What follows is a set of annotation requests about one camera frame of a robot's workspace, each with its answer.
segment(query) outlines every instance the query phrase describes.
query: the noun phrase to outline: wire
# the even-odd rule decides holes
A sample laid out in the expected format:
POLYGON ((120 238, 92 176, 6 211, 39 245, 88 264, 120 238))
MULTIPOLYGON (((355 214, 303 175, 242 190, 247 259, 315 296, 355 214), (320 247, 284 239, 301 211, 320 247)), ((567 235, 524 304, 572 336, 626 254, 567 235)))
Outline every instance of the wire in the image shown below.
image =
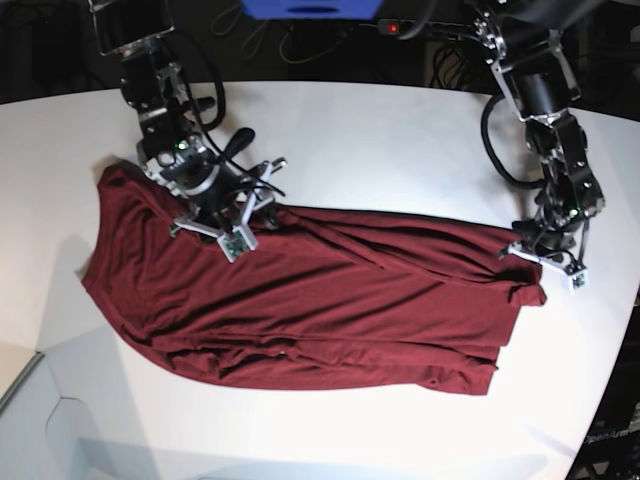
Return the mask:
POLYGON ((487 151, 487 155, 489 156, 491 163, 493 163, 493 166, 498 171, 500 176, 512 187, 522 190, 535 190, 538 188, 543 188, 546 183, 544 179, 528 182, 517 180, 512 177, 511 174, 504 168, 504 165, 502 165, 502 162, 498 158, 498 155, 496 155, 496 152, 491 145, 491 139, 489 138, 489 117, 491 115, 491 112, 493 112, 495 106, 502 99, 504 99, 503 94, 499 93, 497 95, 494 95, 487 102, 484 110, 482 111, 482 117, 480 119, 480 134, 482 135, 482 143, 484 144, 484 148, 487 151))
POLYGON ((214 37, 225 37, 229 35, 231 32, 233 32, 233 29, 238 26, 238 22, 240 22, 241 18, 242 18, 242 4, 239 3, 238 5, 234 5, 230 8, 227 8, 222 13, 220 13, 217 17, 215 17, 211 22, 211 25, 209 25, 209 31, 211 32, 211 35, 213 35, 214 37), (216 25, 220 24, 221 20, 223 20, 227 16, 230 16, 230 14, 234 12, 235 12, 235 15, 231 17, 231 21, 229 22, 226 28, 223 28, 222 30, 216 29, 216 25))
POLYGON ((87 405, 87 402, 85 402, 83 400, 80 400, 79 398, 74 398, 74 397, 60 397, 60 398, 58 398, 58 401, 53 406, 53 410, 51 410, 51 413, 47 417, 47 420, 44 422, 44 433, 45 433, 45 435, 47 434, 47 430, 49 429, 49 424, 51 423, 51 419, 53 418, 53 415, 56 413, 56 411, 58 410, 58 407, 60 406, 60 404, 62 403, 63 400, 66 400, 66 401, 72 400, 74 402, 80 402, 80 403, 84 403, 85 405, 87 405))
MULTIPOLYGON (((213 81, 213 84, 216 90, 216 102, 218 106, 218 112, 216 113, 215 118, 211 122, 202 123, 201 129, 203 133, 205 133, 205 132, 208 132, 209 130, 213 130, 214 128, 219 127, 222 121, 224 120, 224 117, 227 115, 227 97, 224 91, 222 75, 220 75, 220 71, 218 70, 218 67, 216 66, 216 64, 213 63, 213 61, 209 58, 209 56, 207 55, 207 52, 204 50, 202 45, 195 38, 193 38, 191 35, 181 30, 177 30, 176 33, 182 35, 184 38, 189 40, 191 45, 198 51, 198 53, 200 54, 200 58, 205 63, 205 66, 207 67, 207 71, 209 72, 209 76, 211 77, 211 80, 213 81)), ((173 55, 173 52, 171 52, 168 44, 166 42, 164 42, 164 44, 169 49, 170 53, 173 55)))
POLYGON ((413 26, 409 30, 407 30, 405 33, 400 35, 398 37, 398 40, 410 40, 415 36, 417 36, 422 31, 422 29, 427 25, 429 20, 431 20, 431 17, 433 16, 433 12, 435 11, 437 6, 438 6, 438 0, 427 0, 427 6, 424 8, 424 11, 422 12, 422 15, 420 16, 420 18, 416 20, 416 22, 413 24, 413 26))
MULTIPOLYGON (((218 38, 230 35, 238 26, 243 13, 242 4, 234 5, 224 10, 215 17, 211 22, 211 25, 209 25, 211 35, 218 38), (218 28, 226 17, 229 17, 227 26, 222 29, 218 28)), ((269 20, 260 22, 258 27, 245 38, 244 42, 242 42, 240 53, 242 53, 244 61, 253 60, 258 55, 270 25, 271 21, 269 20)))
POLYGON ((459 28, 451 28, 451 27, 444 27, 444 26, 438 26, 438 25, 426 25, 424 27, 424 30, 429 33, 443 33, 445 35, 464 38, 465 40, 473 40, 475 42, 480 42, 480 37, 478 37, 477 35, 474 35, 471 32, 465 32, 459 28))
POLYGON ((569 250, 564 249, 564 248, 562 248, 560 250, 554 250, 553 252, 546 254, 543 258, 555 257, 558 254, 567 255, 571 259, 571 264, 572 265, 575 265, 577 263, 576 257, 573 255, 573 253, 571 253, 569 250))
POLYGON ((451 82, 456 76, 456 71, 458 71, 462 65, 462 58, 460 57, 460 54, 458 54, 458 52, 456 52, 455 50, 452 50, 452 53, 457 57, 457 60, 454 60, 454 62, 449 66, 449 68, 445 70, 444 74, 442 75, 442 81, 446 88, 449 88, 451 82))
POLYGON ((287 40, 289 40, 289 37, 291 37, 291 34, 293 33, 293 30, 291 30, 290 32, 286 33, 284 35, 284 37, 282 37, 282 40, 280 41, 280 46, 278 47, 278 52, 280 53, 280 58, 282 59, 282 61, 288 65, 303 65, 305 63, 309 63, 309 62, 313 62, 314 60, 318 60, 319 58, 324 57, 325 55, 330 54, 331 52, 333 52, 334 50, 336 50, 340 45, 342 45, 344 43, 344 41, 347 39, 347 37, 349 36, 349 34, 353 31, 353 29, 349 30, 347 33, 345 33, 344 31, 342 32, 341 37, 335 42, 333 43, 331 46, 329 46, 328 48, 326 48, 325 50, 312 55, 310 57, 307 58, 303 58, 301 60, 291 60, 289 57, 287 57, 284 54, 284 46, 287 43, 287 40))
POLYGON ((216 213, 218 214, 219 218, 225 218, 227 220, 227 226, 229 227, 227 229, 227 232, 231 231, 231 225, 228 222, 228 219, 225 217, 225 215, 223 214, 223 210, 226 209, 227 211, 229 211, 229 207, 230 205, 227 204, 227 201, 231 198, 234 199, 234 203, 235 203, 235 199, 238 195, 240 195, 241 193, 244 193, 245 195, 248 195, 249 192, 255 192, 256 190, 256 186, 255 184, 249 184, 247 185, 247 187, 245 188, 236 188, 235 190, 231 190, 229 193, 227 193, 224 197, 222 197, 222 201, 218 202, 217 206, 216 206, 216 213))
POLYGON ((536 246, 538 246, 538 243, 540 243, 540 240, 542 240, 542 237, 544 237, 546 235, 546 233, 549 231, 549 222, 547 222, 546 219, 544 219, 543 222, 544 222, 544 224, 540 228, 540 232, 538 232, 538 236, 531 243, 530 250, 532 252, 535 252, 536 246))
POLYGON ((191 107, 191 111, 193 112, 193 118, 196 121, 196 125, 198 126, 200 133, 202 133, 202 135, 206 138, 207 142, 209 142, 209 145, 211 145, 211 148, 213 148, 213 150, 220 156, 220 158, 222 158, 223 161, 232 165, 234 168, 236 168, 237 170, 239 170, 240 172, 244 173, 246 176, 254 180, 254 186, 267 188, 273 192, 276 192, 278 195, 285 197, 286 195, 282 190, 280 190, 277 187, 274 187, 269 182, 266 182, 256 177, 252 172, 238 165, 235 161, 229 158, 229 156, 226 153, 224 153, 224 151, 216 144, 216 142, 213 141, 213 139, 211 138, 211 135, 209 135, 209 131, 205 128, 205 124, 202 122, 202 112, 200 111, 198 102, 196 102, 193 96, 193 91, 191 90, 191 85, 189 83, 187 73, 184 71, 184 69, 182 69, 179 75, 182 77, 182 82, 185 85, 187 98, 189 100, 189 106, 191 107))
POLYGON ((437 82, 438 88, 445 88, 445 85, 443 84, 442 79, 440 78, 440 70, 442 69, 446 61, 449 58, 451 58, 454 54, 457 55, 457 53, 455 52, 455 49, 449 45, 441 45, 435 51, 432 59, 433 76, 431 77, 431 82, 429 82, 429 87, 431 88, 435 87, 437 82))

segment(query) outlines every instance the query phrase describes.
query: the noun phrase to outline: white table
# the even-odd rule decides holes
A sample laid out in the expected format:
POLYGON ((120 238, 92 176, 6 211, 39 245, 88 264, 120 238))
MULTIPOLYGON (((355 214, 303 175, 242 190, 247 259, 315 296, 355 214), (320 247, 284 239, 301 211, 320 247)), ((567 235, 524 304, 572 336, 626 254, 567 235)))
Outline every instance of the white table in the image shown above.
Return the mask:
MULTIPOLYGON (((274 182, 288 203, 504 227, 521 215, 482 147, 485 97, 323 83, 229 84, 227 93, 214 137, 253 127, 242 160, 285 156, 274 182)), ((106 445, 95 461, 108 452, 119 478, 564 478, 640 281, 640 125, 576 114, 607 197, 586 255, 592 285, 572 298, 545 274, 549 301, 520 314, 486 397, 412 385, 216 387, 171 375, 116 338, 75 272, 98 231, 95 172, 110 155, 133 158, 140 137, 117 91, 0 107, 2 340, 47 353, 61 393, 92 413, 91 435, 106 445), (319 463, 328 466, 314 476, 308 466, 319 463)), ((504 108, 492 124, 498 154, 521 173, 521 126, 504 108)))

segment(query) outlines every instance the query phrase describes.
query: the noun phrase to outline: metal bracket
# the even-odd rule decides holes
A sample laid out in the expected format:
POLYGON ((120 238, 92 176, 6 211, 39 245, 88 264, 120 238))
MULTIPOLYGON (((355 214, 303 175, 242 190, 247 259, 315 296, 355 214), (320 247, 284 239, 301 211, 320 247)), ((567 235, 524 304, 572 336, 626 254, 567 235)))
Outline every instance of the metal bracket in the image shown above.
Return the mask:
MULTIPOLYGON (((284 158, 279 158, 274 162, 264 162, 264 169, 258 178, 263 182, 268 182, 273 173, 286 165, 287 162, 284 158)), ((240 215, 233 223, 230 232, 195 222, 193 218, 197 215, 197 212, 193 212, 174 218, 173 224, 169 226, 169 234, 175 237, 180 230, 188 230, 215 238, 229 262, 233 263, 243 253, 250 250, 254 251, 258 248, 258 240, 249 227, 251 215, 253 212, 266 207, 274 201, 275 196, 273 192, 258 187, 247 196, 240 215)))
POLYGON ((500 27, 494 20, 494 15, 490 10, 479 11, 481 18, 477 19, 474 24, 476 27, 476 33, 480 37, 482 45, 491 52, 492 56, 487 57, 486 62, 491 67, 491 72, 500 87, 500 90, 504 94, 504 97, 509 104, 511 111, 518 117, 521 122, 528 122, 529 120, 536 120, 545 124, 552 123, 562 114, 566 113, 557 112, 556 115, 550 116, 535 116, 523 111, 523 108, 518 104, 518 100, 514 96, 505 75, 511 72, 516 66, 522 65, 533 58, 538 58, 541 55, 551 54, 558 63, 565 77, 565 81, 569 87, 572 100, 580 98, 580 87, 571 70, 571 66, 567 61, 564 52, 562 51, 562 43, 560 42, 560 32, 557 30, 549 31, 549 38, 547 40, 547 46, 542 49, 538 49, 532 52, 531 55, 520 58, 517 61, 509 62, 506 42, 502 36, 500 27))
POLYGON ((572 262, 569 265, 563 265, 550 258, 540 257, 535 253, 524 248, 521 242, 514 242, 509 244, 502 252, 500 256, 515 255, 524 260, 528 260, 533 263, 538 263, 543 267, 547 267, 550 270, 554 270, 563 276, 563 285, 569 290, 571 295, 574 295, 577 290, 583 289, 589 286, 589 271, 580 262, 572 262))

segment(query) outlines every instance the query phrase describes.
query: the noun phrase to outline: dark red shirt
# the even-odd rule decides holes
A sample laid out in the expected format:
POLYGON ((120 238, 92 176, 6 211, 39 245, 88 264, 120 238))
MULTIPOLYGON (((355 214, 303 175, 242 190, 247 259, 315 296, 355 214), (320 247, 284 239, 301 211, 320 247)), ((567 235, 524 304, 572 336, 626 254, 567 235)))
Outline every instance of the dark red shirt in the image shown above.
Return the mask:
POLYGON ((485 394, 539 266, 514 232, 453 220, 282 206, 256 252, 169 236, 184 206, 124 164, 98 185, 87 292, 122 339, 184 377, 234 387, 416 383, 485 394))

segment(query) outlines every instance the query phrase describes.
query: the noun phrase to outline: robotic arm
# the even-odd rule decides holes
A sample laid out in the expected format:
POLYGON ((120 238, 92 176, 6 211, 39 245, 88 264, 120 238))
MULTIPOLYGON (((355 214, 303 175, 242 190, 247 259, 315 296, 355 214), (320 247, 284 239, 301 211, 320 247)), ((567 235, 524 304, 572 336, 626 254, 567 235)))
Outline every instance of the robotic arm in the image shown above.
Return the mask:
POLYGON ((233 157, 253 141, 255 132, 242 128, 224 150, 209 130, 225 116, 224 86, 215 65, 208 67, 216 83, 217 98, 196 100, 186 72, 165 36, 174 30, 167 0, 89 0, 100 51, 120 57, 124 76, 121 91, 138 113, 142 140, 138 162, 142 171, 176 197, 187 200, 189 212, 174 219, 170 234, 190 230, 204 242, 217 241, 230 262, 257 248, 249 221, 260 212, 269 227, 275 193, 272 174, 286 165, 284 159, 263 162, 245 170, 233 157), (217 102, 210 123, 201 113, 217 102), (186 114, 190 113, 194 121, 186 114), (242 203, 237 202, 244 195, 242 203))
POLYGON ((541 189, 536 196, 535 217, 513 224, 523 241, 508 245, 502 255, 517 255, 560 271, 571 292, 588 283, 583 258, 589 222, 602 211, 605 201, 587 161, 586 135, 569 112, 570 103, 580 97, 580 89, 562 52, 557 29, 569 26, 598 3, 504 0, 476 6, 476 33, 502 91, 483 113, 482 136, 487 153, 512 186, 541 189), (527 146, 540 159, 544 174, 539 181, 513 179, 491 147, 488 116, 502 98, 526 124, 527 146), (576 258, 569 250, 576 245, 574 236, 580 230, 582 240, 576 258))
MULTIPOLYGON (((429 14, 435 1, 426 0, 429 14)), ((540 189, 534 218, 513 224, 523 241, 508 245, 501 254, 560 271, 571 291, 587 284, 583 257, 589 222, 604 208, 604 197, 589 168, 586 135, 569 112, 580 90, 562 52, 560 30, 602 1, 480 0, 473 5, 475 37, 484 46, 502 91, 487 104, 482 118, 487 153, 512 186, 540 189), (544 174, 538 181, 515 180, 491 147, 488 118, 502 98, 526 124, 527 145, 538 155, 544 174), (579 231, 582 241, 576 258, 569 250, 579 231)), ((268 181, 285 161, 263 162, 252 170, 237 165, 233 157, 255 136, 250 129, 240 129, 224 150, 213 142, 208 132, 224 118, 224 87, 209 63, 216 100, 194 99, 186 73, 165 41, 174 30, 168 0, 89 0, 89 4, 100 51, 122 61, 122 93, 136 109, 142 130, 140 167, 190 206, 188 214, 174 220, 171 234, 187 229, 205 241, 216 240, 231 262, 254 250, 257 241, 249 220, 260 211, 267 225, 275 225, 269 207, 274 205, 274 192, 282 192, 268 181), (203 123, 201 111, 216 102, 215 120, 203 123), (185 116, 189 112, 195 122, 185 116), (246 200, 239 204, 241 194, 246 200)), ((410 36, 429 28, 428 16, 416 23, 410 36)))

